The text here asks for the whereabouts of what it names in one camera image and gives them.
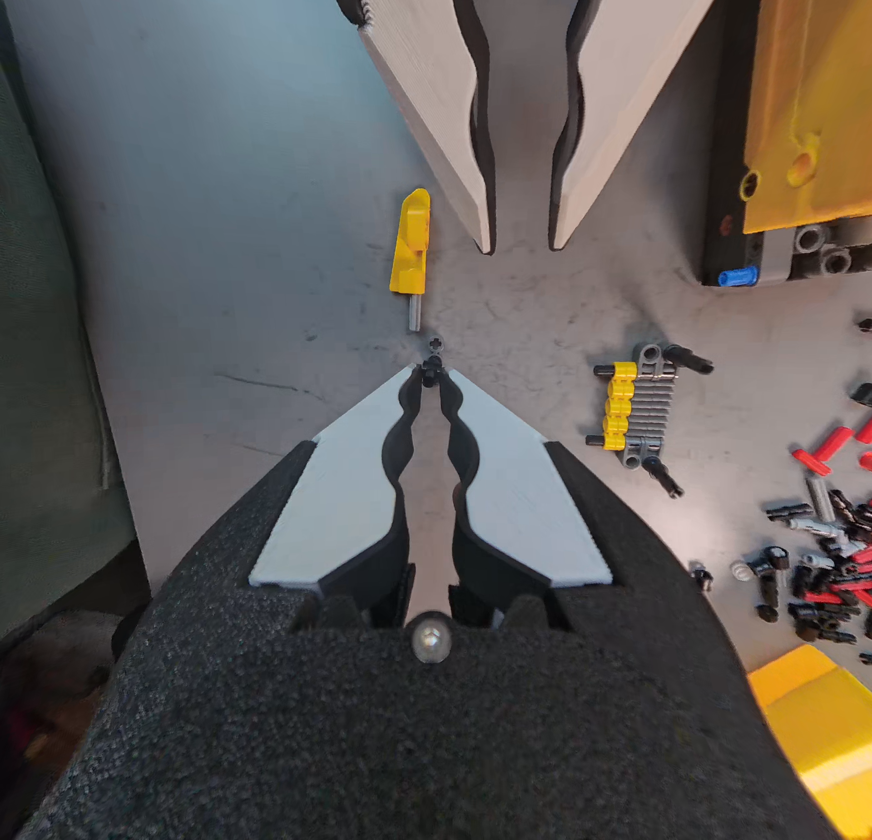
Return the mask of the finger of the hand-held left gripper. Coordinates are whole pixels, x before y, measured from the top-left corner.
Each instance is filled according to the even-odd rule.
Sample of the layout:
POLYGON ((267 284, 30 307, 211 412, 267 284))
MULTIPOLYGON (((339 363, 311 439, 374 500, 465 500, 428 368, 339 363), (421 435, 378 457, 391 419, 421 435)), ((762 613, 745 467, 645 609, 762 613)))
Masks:
POLYGON ((568 112, 552 158, 549 246, 563 249, 714 0, 578 0, 568 112))
POLYGON ((495 251, 489 47, 474 0, 360 0, 358 32, 448 202, 495 251))

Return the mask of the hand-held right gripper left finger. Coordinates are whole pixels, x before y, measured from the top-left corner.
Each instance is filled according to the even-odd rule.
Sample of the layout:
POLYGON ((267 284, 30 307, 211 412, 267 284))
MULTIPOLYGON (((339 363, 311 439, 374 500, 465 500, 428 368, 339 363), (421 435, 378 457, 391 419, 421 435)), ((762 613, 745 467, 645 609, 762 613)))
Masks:
POLYGON ((417 415, 412 365, 312 440, 250 586, 349 598, 373 627, 402 625, 415 570, 400 477, 413 456, 417 415))

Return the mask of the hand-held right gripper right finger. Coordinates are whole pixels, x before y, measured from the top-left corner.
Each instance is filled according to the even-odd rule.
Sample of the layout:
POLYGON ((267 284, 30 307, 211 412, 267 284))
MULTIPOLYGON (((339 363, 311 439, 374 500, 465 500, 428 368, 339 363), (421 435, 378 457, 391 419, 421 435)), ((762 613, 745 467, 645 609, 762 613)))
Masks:
POLYGON ((611 586, 614 576, 549 439, 456 369, 441 373, 440 402, 458 479, 453 620, 471 628, 572 628, 561 594, 611 586))

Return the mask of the yellow black lego model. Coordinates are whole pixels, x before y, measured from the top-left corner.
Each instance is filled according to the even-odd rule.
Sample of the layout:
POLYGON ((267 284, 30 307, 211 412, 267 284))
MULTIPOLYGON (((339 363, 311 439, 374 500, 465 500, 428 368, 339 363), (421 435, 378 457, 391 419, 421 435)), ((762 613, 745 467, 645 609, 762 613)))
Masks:
POLYGON ((717 0, 706 287, 870 271, 871 0, 717 0))

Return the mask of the yellow lego bracket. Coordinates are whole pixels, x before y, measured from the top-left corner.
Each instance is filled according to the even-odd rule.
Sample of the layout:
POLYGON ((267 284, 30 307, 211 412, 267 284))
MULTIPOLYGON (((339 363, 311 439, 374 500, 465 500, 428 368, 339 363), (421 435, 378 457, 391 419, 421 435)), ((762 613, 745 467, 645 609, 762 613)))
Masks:
POLYGON ((430 193, 418 188, 405 198, 401 206, 390 291, 408 296, 425 294, 430 223, 430 193))

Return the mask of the pile of small lego pins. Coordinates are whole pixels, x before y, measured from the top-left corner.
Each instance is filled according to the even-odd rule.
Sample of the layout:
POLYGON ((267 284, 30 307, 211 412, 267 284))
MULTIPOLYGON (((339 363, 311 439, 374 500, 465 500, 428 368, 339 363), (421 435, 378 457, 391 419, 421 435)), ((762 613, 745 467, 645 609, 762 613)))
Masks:
POLYGON ((849 311, 724 317, 693 382, 689 558, 748 671, 807 641, 863 648, 870 599, 870 334, 849 311))

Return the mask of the yellow plastic bin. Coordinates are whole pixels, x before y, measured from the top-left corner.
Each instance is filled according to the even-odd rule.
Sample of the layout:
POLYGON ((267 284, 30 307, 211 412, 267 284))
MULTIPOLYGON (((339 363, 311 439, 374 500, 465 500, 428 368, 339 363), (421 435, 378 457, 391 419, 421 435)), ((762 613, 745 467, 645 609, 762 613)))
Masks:
POLYGON ((748 684, 794 772, 843 838, 871 837, 871 693, 812 645, 748 684))

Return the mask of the grey yellow lego subassembly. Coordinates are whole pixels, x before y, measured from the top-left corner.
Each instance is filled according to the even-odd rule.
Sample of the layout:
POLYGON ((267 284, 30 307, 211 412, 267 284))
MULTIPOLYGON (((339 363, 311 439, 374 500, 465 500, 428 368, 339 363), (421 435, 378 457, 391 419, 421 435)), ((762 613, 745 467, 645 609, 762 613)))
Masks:
POLYGON ((671 499, 684 496, 662 459, 681 369, 708 376, 714 364, 679 344, 648 342, 632 360, 594 366, 594 376, 608 382, 604 417, 599 433, 585 437, 586 446, 614 453, 629 471, 643 471, 671 499))

